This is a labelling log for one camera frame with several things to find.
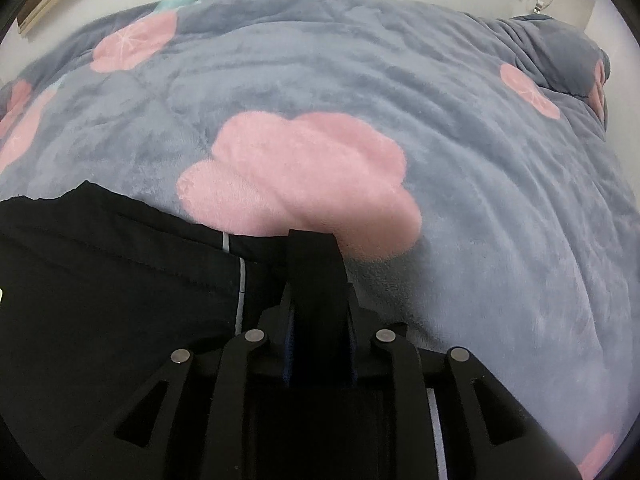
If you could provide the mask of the black hooded jacket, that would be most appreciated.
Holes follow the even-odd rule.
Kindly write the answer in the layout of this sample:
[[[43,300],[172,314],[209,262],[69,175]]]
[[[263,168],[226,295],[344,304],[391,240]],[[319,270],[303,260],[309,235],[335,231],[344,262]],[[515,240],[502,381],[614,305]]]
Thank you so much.
[[[86,182],[1,205],[1,474],[196,479],[222,350],[330,234],[236,236]]]

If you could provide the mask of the grey floral bed blanket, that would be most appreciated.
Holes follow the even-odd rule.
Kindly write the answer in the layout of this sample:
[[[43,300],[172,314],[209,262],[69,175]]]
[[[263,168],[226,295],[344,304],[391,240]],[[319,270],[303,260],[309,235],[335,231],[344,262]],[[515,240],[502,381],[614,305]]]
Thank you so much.
[[[360,304],[473,352],[594,477],[639,411],[639,213],[611,65],[542,15],[190,0],[1,91],[1,205],[90,182],[236,236],[335,236]]]

